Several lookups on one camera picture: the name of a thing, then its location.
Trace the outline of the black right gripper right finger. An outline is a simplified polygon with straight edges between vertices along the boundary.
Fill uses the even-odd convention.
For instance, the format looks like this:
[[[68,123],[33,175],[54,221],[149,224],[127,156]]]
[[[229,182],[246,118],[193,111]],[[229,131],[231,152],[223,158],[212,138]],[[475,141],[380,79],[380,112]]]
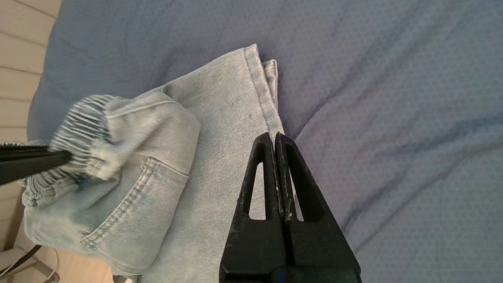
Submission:
[[[360,282],[361,267],[296,143],[275,136],[287,282]]]

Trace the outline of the light blue denim shorts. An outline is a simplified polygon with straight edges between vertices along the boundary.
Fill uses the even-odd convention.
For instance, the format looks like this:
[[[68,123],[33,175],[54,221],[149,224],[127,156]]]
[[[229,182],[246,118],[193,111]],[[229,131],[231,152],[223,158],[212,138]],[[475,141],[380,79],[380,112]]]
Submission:
[[[77,101],[48,144],[72,160],[20,182],[26,236],[133,283],[217,283],[253,141],[283,131],[277,86],[252,45],[135,98]]]

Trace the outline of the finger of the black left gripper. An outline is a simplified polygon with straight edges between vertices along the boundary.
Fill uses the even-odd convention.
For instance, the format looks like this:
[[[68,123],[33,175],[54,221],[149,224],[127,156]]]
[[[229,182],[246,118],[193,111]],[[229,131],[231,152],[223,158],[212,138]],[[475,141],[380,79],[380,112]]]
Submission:
[[[6,153],[45,153],[49,152],[46,145],[25,145],[21,143],[0,143],[0,152]]]
[[[0,151],[0,185],[68,163],[68,151]]]

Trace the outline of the blue bed cover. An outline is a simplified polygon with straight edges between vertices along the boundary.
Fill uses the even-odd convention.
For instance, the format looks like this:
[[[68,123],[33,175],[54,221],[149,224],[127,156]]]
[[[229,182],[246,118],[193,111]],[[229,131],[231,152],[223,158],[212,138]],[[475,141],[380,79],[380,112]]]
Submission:
[[[503,283],[503,0],[63,0],[28,136],[253,43],[365,283]]]

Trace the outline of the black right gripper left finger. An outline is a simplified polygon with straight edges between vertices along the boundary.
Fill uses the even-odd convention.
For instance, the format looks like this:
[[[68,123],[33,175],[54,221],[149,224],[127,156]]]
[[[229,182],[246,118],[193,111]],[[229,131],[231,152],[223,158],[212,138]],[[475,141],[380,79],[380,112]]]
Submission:
[[[257,167],[263,165],[264,220],[250,217]],[[250,151],[228,239],[219,267],[221,282],[268,282],[287,263],[283,209],[276,181],[274,147],[269,133],[257,136]]]

